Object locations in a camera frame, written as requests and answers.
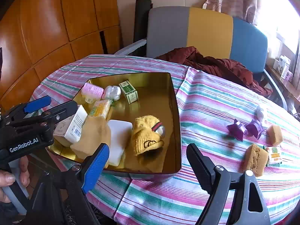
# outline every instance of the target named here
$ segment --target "wooden cabinet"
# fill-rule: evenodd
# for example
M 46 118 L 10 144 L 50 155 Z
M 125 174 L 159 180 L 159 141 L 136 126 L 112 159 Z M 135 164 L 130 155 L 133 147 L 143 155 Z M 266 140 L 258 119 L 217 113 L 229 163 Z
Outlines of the wooden cabinet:
M 19 103 L 29 101 L 35 88 L 39 86 L 40 83 L 34 69 L 26 71 L 1 99 L 1 105 L 4 110 L 7 111 Z
M 76 60 L 90 54 L 103 54 L 103 47 L 98 31 L 73 40 L 71 46 Z
M 98 30 L 93 0 L 61 0 L 61 4 L 71 41 Z
M 53 71 L 104 53 L 102 42 L 120 49 L 117 0 L 15 0 L 0 21 L 0 106 L 28 101 Z
M 20 17 L 32 64 L 68 42 L 60 0 L 21 0 Z
M 49 74 L 64 65 L 74 62 L 70 44 L 66 44 L 41 59 L 34 67 L 38 78 L 43 81 Z

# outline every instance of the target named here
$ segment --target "blue gripper pad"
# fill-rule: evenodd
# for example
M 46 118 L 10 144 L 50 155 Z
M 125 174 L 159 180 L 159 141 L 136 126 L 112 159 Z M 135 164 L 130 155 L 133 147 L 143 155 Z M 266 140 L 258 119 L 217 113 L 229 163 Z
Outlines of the blue gripper pad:
M 51 97 L 44 96 L 42 98 L 36 99 L 34 101 L 28 102 L 26 107 L 24 107 L 24 113 L 33 113 L 43 107 L 50 105 Z
M 94 188 L 110 155 L 108 145 L 102 143 L 100 147 L 101 146 L 101 150 L 98 152 L 95 159 L 92 161 L 91 165 L 84 174 L 83 185 L 81 188 L 85 194 Z

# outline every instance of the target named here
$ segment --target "chair armrest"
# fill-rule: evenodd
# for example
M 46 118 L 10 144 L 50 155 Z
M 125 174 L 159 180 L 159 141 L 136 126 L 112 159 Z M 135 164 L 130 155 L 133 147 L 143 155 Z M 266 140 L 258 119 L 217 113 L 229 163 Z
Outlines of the chair armrest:
M 282 101 L 283 108 L 287 111 L 287 102 L 285 101 L 285 98 L 283 97 L 278 86 L 276 85 L 274 80 L 271 78 L 271 76 L 268 74 L 268 72 L 265 69 L 263 70 L 263 75 L 264 75 L 265 79 L 268 81 L 268 83 L 272 86 L 272 89 L 277 92 L 277 94 L 279 95 L 279 97 Z
M 147 43 L 146 39 L 138 40 L 135 43 L 132 43 L 132 44 L 122 48 L 121 50 L 118 50 L 114 55 L 126 56 L 129 53 L 134 52 L 139 47 L 146 45 L 146 43 Z

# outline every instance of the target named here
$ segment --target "human hand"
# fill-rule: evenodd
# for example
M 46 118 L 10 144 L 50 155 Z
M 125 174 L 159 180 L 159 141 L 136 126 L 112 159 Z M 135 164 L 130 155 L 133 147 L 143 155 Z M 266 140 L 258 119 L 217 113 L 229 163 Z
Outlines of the human hand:
M 27 187 L 29 185 L 29 182 L 30 182 L 29 172 L 28 172 L 28 169 L 27 169 L 27 167 L 28 167 L 28 158 L 27 158 L 27 156 L 23 156 L 23 157 L 20 158 L 19 166 L 20 166 L 20 169 L 21 169 L 20 181 L 25 187 Z M 13 174 L 11 174 L 7 171 L 0 170 L 0 202 L 4 202 L 4 203 L 9 203 L 10 202 L 9 198 L 6 196 L 6 194 L 4 194 L 1 187 L 10 186 L 15 181 L 16 181 L 16 177 Z

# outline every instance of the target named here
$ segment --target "striped tablecloth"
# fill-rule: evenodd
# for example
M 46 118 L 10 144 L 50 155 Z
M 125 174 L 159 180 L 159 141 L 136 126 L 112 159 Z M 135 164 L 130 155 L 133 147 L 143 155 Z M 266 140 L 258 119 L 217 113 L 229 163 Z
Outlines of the striped tablecloth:
M 51 107 L 73 98 L 90 78 L 135 72 L 169 72 L 176 92 L 182 134 L 182 169 L 164 183 L 130 180 L 102 174 L 89 201 L 120 224 L 195 224 L 209 195 L 201 189 L 186 158 L 186 147 L 195 143 L 215 165 L 239 172 L 249 145 L 266 144 L 246 136 L 243 142 L 228 136 L 226 125 L 234 119 L 250 122 L 258 104 L 269 105 L 268 125 L 280 125 L 283 162 L 266 167 L 257 178 L 267 203 L 271 224 L 283 220 L 300 198 L 300 123 L 283 108 L 256 93 L 191 67 L 165 61 L 90 55 L 52 73 L 34 91 L 32 99 L 52 97 Z M 50 154 L 61 170 L 73 163 Z M 225 224 L 233 200 L 229 192 L 220 224 Z

